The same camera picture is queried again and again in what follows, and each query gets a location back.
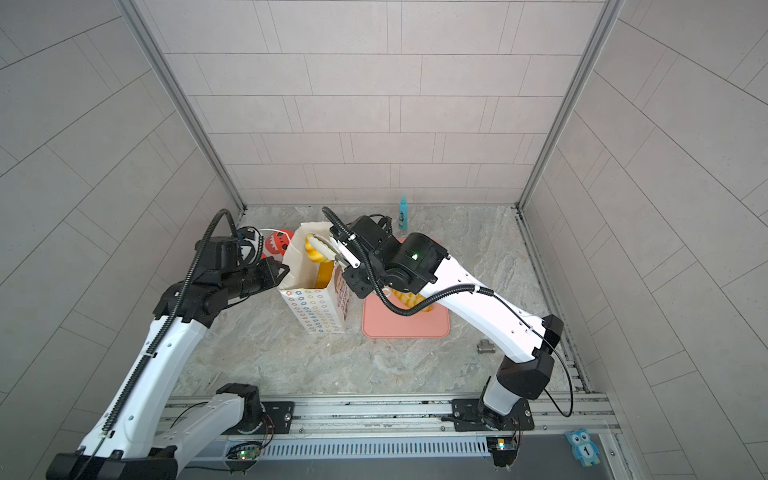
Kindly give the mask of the ring donut fake bread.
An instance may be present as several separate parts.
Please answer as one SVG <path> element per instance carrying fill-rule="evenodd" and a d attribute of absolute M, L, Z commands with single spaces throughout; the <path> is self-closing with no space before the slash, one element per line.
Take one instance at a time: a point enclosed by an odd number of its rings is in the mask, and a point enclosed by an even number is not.
<path fill-rule="evenodd" d="M 334 262 L 337 256 L 328 239 L 313 233 L 308 234 L 305 238 L 305 251 L 308 258 L 317 264 L 328 261 Z"/>

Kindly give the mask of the white printed paper bag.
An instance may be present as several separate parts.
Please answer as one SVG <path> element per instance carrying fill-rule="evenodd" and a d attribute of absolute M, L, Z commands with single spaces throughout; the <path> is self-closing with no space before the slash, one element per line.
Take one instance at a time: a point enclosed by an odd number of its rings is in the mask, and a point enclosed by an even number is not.
<path fill-rule="evenodd" d="M 313 263 L 305 251 L 305 238 L 317 234 L 329 240 L 331 224 L 305 222 L 294 232 L 282 263 L 290 273 L 278 285 L 278 290 L 310 334 L 339 334 L 345 331 L 349 302 L 349 288 L 342 278 L 343 267 L 334 263 L 333 276 L 325 289 L 315 289 L 318 264 Z"/>

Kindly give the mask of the long loaf fake bread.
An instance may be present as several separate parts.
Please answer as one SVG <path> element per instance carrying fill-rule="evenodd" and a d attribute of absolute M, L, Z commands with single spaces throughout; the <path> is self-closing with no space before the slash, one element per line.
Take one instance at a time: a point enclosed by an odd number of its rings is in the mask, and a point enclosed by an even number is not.
<path fill-rule="evenodd" d="M 333 271 L 334 263 L 332 261 L 319 263 L 314 288 L 325 289 L 332 279 Z"/>

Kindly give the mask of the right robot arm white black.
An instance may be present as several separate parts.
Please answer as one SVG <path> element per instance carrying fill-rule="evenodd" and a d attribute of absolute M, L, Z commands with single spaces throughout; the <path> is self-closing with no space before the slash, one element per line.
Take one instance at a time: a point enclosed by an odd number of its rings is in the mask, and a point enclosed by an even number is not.
<path fill-rule="evenodd" d="M 323 207 L 330 221 L 329 252 L 343 267 L 342 277 L 360 299 L 370 294 L 402 317 L 434 304 L 458 315 L 490 339 L 504 354 L 486 383 L 477 411 L 492 430 L 522 425 L 517 410 L 545 393 L 556 363 L 564 323 L 525 312 L 485 286 L 446 248 L 412 232 L 397 239 L 384 215 L 362 215 L 351 223 Z"/>

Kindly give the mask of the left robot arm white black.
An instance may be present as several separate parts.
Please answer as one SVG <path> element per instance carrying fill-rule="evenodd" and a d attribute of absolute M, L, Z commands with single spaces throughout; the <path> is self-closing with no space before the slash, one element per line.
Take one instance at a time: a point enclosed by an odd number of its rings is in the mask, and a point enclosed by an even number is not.
<path fill-rule="evenodd" d="M 187 417 L 157 427 L 184 365 L 220 312 L 277 287 L 288 266 L 272 257 L 171 286 L 155 308 L 141 353 L 103 417 L 73 452 L 57 454 L 48 479 L 174 479 L 220 434 L 270 431 L 259 390 L 229 383 Z"/>

